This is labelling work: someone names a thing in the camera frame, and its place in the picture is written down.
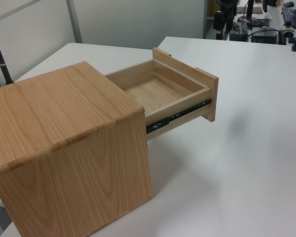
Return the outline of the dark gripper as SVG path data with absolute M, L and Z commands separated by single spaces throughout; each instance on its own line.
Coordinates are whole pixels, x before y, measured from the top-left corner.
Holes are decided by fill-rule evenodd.
M 217 30 L 216 31 L 216 40 L 222 40 L 222 23 L 223 23 L 223 13 L 221 11 L 216 11 L 215 15 L 214 15 L 214 29 Z

